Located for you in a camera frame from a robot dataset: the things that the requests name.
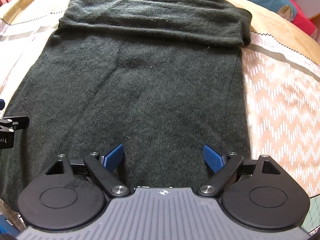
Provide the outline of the red bed sheet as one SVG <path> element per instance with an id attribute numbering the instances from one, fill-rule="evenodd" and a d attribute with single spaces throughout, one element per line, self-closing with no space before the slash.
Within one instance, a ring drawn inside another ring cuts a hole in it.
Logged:
<path id="1" fill-rule="evenodd" d="M 290 0 L 297 9 L 297 14 L 292 23 L 311 36 L 317 36 L 319 27 L 312 22 L 313 18 L 319 16 L 319 0 Z"/>

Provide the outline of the dark green knitted sweater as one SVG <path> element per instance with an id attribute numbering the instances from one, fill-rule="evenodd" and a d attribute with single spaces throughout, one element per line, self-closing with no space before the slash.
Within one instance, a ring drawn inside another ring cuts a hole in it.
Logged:
<path id="1" fill-rule="evenodd" d="M 7 106 L 30 122 L 1 151 L 1 199 L 16 210 L 61 153 L 122 144 L 118 176 L 131 189 L 197 188 L 209 178 L 206 144 L 248 158 L 251 20 L 225 0 L 70 0 Z"/>

